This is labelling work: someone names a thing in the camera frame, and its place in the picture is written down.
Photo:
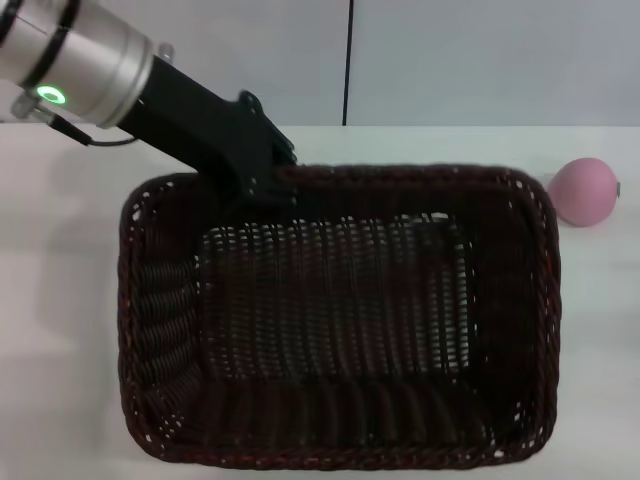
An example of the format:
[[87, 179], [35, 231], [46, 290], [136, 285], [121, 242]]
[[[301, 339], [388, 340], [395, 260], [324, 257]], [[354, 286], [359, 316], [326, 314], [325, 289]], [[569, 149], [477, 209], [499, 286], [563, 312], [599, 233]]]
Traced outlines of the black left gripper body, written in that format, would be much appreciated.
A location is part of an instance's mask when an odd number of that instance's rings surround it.
[[248, 179], [277, 167], [238, 98], [222, 99], [158, 56], [118, 127], [211, 180], [224, 202], [248, 199]]

